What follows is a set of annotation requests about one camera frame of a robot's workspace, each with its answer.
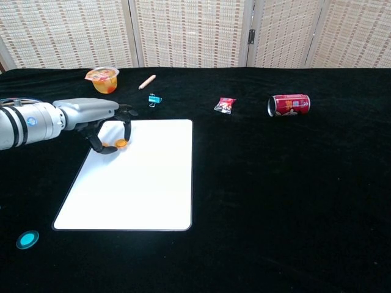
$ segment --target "red soda can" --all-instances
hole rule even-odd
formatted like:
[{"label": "red soda can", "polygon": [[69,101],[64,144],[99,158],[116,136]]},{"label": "red soda can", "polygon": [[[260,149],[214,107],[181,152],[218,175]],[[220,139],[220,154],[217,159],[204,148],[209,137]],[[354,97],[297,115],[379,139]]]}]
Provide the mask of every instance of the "red soda can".
[{"label": "red soda can", "polygon": [[307,95],[272,96],[268,102],[268,113],[271,117],[306,114],[310,107],[311,101]]}]

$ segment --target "binder clip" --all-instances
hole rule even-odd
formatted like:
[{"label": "binder clip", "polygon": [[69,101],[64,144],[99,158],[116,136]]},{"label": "binder clip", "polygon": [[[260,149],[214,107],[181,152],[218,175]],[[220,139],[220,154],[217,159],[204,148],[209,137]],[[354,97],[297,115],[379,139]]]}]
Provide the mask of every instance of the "binder clip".
[{"label": "binder clip", "polygon": [[155,94],[153,94],[153,93],[149,94],[148,102],[150,102],[149,106],[151,108],[154,108],[156,106],[156,104],[160,104],[162,100],[163,100],[162,98],[155,96]]}]

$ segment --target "table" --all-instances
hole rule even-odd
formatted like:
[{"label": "table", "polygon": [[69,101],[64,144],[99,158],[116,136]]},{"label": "table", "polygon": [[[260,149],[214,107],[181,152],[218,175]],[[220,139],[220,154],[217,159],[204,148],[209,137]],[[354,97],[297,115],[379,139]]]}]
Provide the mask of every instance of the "table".
[{"label": "table", "polygon": [[[138,119],[191,119],[192,227],[53,231],[88,144],[64,132],[0,151],[2,292],[390,292],[391,69],[129,68],[110,95],[87,71],[8,71],[0,98],[107,98]],[[149,107],[149,93],[163,102]],[[285,93],[308,94],[310,113],[269,117]],[[221,96],[237,99],[231,115],[213,110]],[[22,251],[26,230],[40,239]]]}]

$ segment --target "robotic arm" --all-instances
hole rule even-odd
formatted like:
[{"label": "robotic arm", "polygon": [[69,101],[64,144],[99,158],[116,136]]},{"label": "robotic arm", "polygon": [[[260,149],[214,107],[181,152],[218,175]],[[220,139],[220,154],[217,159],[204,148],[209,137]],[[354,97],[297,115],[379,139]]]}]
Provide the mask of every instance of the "robotic arm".
[{"label": "robotic arm", "polygon": [[0,104],[0,150],[41,140],[53,139],[62,130],[77,130],[98,153],[117,151],[103,146],[97,131],[106,120],[120,120],[129,141],[131,117],[137,112],[130,105],[96,98],[63,99],[43,103],[34,99],[7,99]]}]

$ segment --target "jelly cup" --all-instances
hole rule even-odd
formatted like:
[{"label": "jelly cup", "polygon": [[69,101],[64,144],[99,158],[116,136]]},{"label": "jelly cup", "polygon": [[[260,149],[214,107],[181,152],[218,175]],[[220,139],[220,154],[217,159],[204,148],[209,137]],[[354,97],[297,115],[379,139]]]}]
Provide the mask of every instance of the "jelly cup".
[{"label": "jelly cup", "polygon": [[119,70],[114,67],[98,67],[90,70],[85,79],[92,81],[95,89],[100,93],[112,93],[117,88]]}]

